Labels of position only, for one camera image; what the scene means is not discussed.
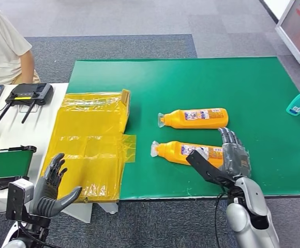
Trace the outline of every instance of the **bottle label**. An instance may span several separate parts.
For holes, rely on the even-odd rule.
[[[223,152],[222,148],[220,147],[209,147],[209,158],[211,159],[222,159]]]
[[[296,112],[296,113],[299,113],[300,112],[300,107],[295,106],[295,107],[292,108],[292,110]]]
[[[211,108],[209,110],[184,111],[184,117],[186,120],[199,120],[221,118],[224,117],[224,114],[220,108]]]
[[[181,146],[181,154],[182,155],[189,155],[191,151],[196,150],[199,146],[190,146],[190,145],[182,145]],[[207,147],[207,146],[200,146],[206,154],[208,155],[209,159],[222,159],[223,152],[222,148],[220,147]]]

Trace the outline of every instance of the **table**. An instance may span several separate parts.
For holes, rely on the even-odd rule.
[[[251,155],[264,195],[300,194],[300,115],[286,108],[298,91],[276,57],[76,61],[67,93],[131,92],[126,134],[136,161],[125,166],[120,200],[215,197],[221,190],[193,168],[150,157],[153,140],[221,146],[216,130],[159,128],[157,114],[224,107],[228,127]]]
[[[68,83],[52,84],[54,93],[49,105],[39,107],[36,113],[30,113],[21,124],[24,113],[19,113],[17,106],[11,107],[0,122],[0,149],[33,145],[37,147],[33,155],[28,176],[36,184],[47,152],[57,110],[65,96]],[[0,97],[0,109],[16,85],[7,85]],[[5,211],[8,190],[0,191],[0,212]],[[64,212],[90,223],[92,204],[72,204]]]

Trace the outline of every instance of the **person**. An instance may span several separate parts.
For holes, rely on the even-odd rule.
[[[0,11],[0,84],[40,83],[31,48]]]

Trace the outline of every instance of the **yellow plastic bag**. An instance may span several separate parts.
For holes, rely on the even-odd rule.
[[[130,92],[67,94],[58,110],[42,170],[59,152],[67,168],[58,198],[82,187],[77,202],[119,199],[125,162],[134,162],[136,136],[123,134]]]

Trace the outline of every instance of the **floor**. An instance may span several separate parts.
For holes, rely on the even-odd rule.
[[[258,0],[0,0],[0,9],[33,45],[44,82],[68,81],[73,61],[80,56],[277,56],[300,90],[300,65]],[[67,44],[69,49],[62,48]],[[236,247],[224,204],[217,222],[221,245]],[[300,198],[267,204],[281,247],[300,247]],[[214,202],[202,200],[120,203],[115,215],[94,206],[89,225],[65,214],[54,217],[48,241],[64,247],[216,247],[213,217]],[[0,222],[0,245],[9,224]]]

